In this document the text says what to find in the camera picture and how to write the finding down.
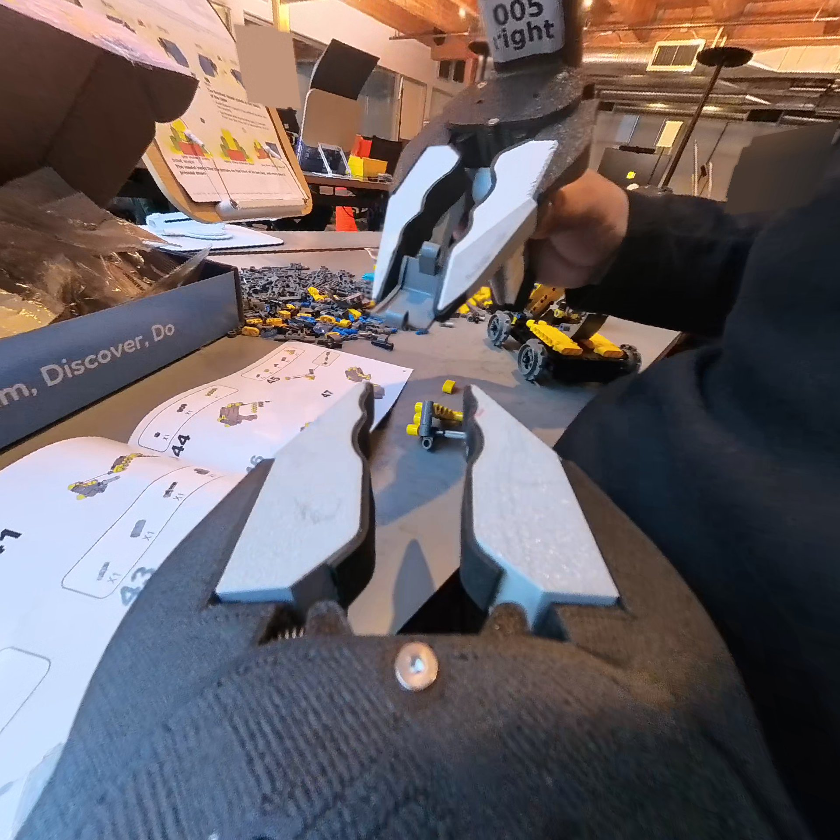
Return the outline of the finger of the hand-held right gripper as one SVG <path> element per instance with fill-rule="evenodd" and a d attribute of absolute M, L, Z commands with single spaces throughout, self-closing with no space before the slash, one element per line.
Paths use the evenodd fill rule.
<path fill-rule="evenodd" d="M 373 300 L 382 305 L 399 287 L 406 259 L 435 244 L 435 229 L 461 201 L 468 184 L 461 154 L 449 144 L 426 147 L 392 190 L 374 269 Z"/>
<path fill-rule="evenodd" d="M 558 148 L 557 140 L 530 140 L 494 160 L 493 186 L 471 211 L 466 233 L 447 257 L 436 301 L 438 316 L 493 274 L 534 231 L 538 189 Z"/>

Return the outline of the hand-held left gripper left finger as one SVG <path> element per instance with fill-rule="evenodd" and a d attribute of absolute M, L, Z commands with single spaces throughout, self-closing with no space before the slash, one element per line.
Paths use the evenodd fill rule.
<path fill-rule="evenodd" d="M 347 610 L 375 570 L 370 383 L 356 384 L 277 452 L 216 587 L 229 603 L 322 601 Z"/>

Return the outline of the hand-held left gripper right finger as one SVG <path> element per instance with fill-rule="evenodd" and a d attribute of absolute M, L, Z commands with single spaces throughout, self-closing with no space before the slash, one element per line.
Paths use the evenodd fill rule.
<path fill-rule="evenodd" d="M 459 577 L 476 606 L 516 606 L 540 632 L 555 606 L 620 593 L 561 458 L 475 385 L 465 389 Z"/>

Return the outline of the grey curved brick panel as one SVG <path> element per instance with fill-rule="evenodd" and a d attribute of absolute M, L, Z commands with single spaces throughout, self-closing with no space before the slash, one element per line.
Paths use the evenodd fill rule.
<path fill-rule="evenodd" d="M 421 244 L 416 255 L 398 263 L 395 285 L 374 308 L 375 316 L 390 329 L 428 329 L 444 285 L 444 249 L 433 241 Z"/>

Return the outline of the yellow beaded axle assembly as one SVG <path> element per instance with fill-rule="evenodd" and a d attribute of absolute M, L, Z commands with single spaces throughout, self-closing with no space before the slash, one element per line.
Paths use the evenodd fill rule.
<path fill-rule="evenodd" d="M 413 421 L 406 426 L 406 434 L 408 436 L 417 437 L 417 422 L 419 420 L 419 413 L 423 402 L 416 402 L 414 407 Z M 441 404 L 434 402 L 434 409 L 436 414 L 436 426 L 440 428 L 439 438 L 450 438 L 457 440 L 465 440 L 466 432 L 463 429 L 465 421 L 464 414 L 454 409 L 448 408 Z"/>

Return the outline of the pile of small dark connectors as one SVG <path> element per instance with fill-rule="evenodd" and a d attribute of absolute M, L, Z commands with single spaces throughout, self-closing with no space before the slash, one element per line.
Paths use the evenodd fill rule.
<path fill-rule="evenodd" d="M 238 271 L 244 320 L 239 334 L 329 350 L 362 341 L 392 351 L 394 328 L 373 312 L 373 273 L 299 263 Z"/>

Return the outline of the instruction booklet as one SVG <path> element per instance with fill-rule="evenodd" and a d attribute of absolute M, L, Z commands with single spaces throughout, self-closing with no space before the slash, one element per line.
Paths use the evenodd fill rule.
<path fill-rule="evenodd" d="M 129 442 L 61 440 L 2 470 L 1 830 L 48 780 L 105 647 L 235 482 L 370 383 L 377 425 L 412 368 L 286 342 L 157 406 Z"/>

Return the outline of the grey desk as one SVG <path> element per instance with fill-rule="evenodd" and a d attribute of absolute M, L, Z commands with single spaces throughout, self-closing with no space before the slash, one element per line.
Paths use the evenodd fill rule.
<path fill-rule="evenodd" d="M 490 346 L 486 326 L 457 319 L 452 328 L 428 335 L 401 332 L 394 351 L 349 342 L 354 354 L 410 367 L 413 373 L 395 406 L 372 436 L 371 470 L 376 505 L 377 565 L 372 582 L 351 606 L 353 628 L 363 634 L 399 631 L 456 568 L 463 456 L 453 444 L 422 455 L 404 427 L 415 401 L 436 396 L 460 406 L 460 396 L 440 388 L 477 384 L 552 445 L 594 395 L 596 385 L 526 383 L 516 372 L 515 353 Z M 66 438 L 99 436 L 127 442 L 129 433 L 165 397 L 234 373 L 270 350 L 270 342 L 222 338 L 189 353 L 53 427 L 2 453 L 2 467 Z"/>

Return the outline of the person's right hand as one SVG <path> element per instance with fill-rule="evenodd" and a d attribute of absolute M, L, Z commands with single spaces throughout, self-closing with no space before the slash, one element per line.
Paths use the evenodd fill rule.
<path fill-rule="evenodd" d="M 575 289 L 596 283 L 627 235 L 629 193 L 596 171 L 554 191 L 531 241 L 534 279 Z"/>

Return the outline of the brown cardboard sheet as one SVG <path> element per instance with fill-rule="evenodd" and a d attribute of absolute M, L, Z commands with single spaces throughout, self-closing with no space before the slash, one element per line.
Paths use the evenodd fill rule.
<path fill-rule="evenodd" d="M 303 106 L 301 142 L 311 147 L 335 146 L 349 153 L 361 126 L 361 114 L 358 99 L 310 88 Z"/>

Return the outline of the yellow black brick vehicle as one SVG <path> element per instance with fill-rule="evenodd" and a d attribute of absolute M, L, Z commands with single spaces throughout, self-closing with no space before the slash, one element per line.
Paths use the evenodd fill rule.
<path fill-rule="evenodd" d="M 605 320 L 572 308 L 561 287 L 534 284 L 521 308 L 493 312 L 487 337 L 497 348 L 517 351 L 526 382 L 606 384 L 638 373 L 642 357 L 633 345 L 601 335 Z"/>

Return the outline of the black flat panel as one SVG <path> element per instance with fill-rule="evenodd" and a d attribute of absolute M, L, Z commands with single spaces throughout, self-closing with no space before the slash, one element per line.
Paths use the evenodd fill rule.
<path fill-rule="evenodd" d="M 309 88 L 358 100 L 380 58 L 333 38 L 316 61 Z"/>

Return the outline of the black floor lamp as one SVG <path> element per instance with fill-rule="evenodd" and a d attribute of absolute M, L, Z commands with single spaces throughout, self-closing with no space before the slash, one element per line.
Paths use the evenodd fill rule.
<path fill-rule="evenodd" d="M 670 192 L 670 183 L 676 173 L 681 157 L 686 150 L 690 137 L 697 126 L 721 72 L 724 69 L 744 67 L 752 58 L 752 50 L 731 45 L 707 47 L 697 55 L 698 63 L 704 67 L 711 68 L 711 74 L 698 104 L 691 115 L 688 125 L 677 144 L 676 151 L 670 155 L 668 168 L 661 183 L 659 184 L 659 190 L 661 192 Z"/>

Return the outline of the dark cardboard box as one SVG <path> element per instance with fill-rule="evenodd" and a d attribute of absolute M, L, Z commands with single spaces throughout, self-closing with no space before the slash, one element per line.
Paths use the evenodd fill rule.
<path fill-rule="evenodd" d="M 69 2 L 2 2 L 2 187 L 40 172 L 104 208 L 158 123 L 197 80 L 108 17 Z M 236 268 L 203 261 L 190 282 L 2 339 L 2 448 L 239 327 Z"/>

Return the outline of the crumpled plastic bag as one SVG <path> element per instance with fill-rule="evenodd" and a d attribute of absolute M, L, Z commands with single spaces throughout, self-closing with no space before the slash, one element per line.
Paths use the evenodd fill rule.
<path fill-rule="evenodd" d="M 146 299 L 199 279 L 183 259 L 41 169 L 1 189 L 1 337 Z"/>

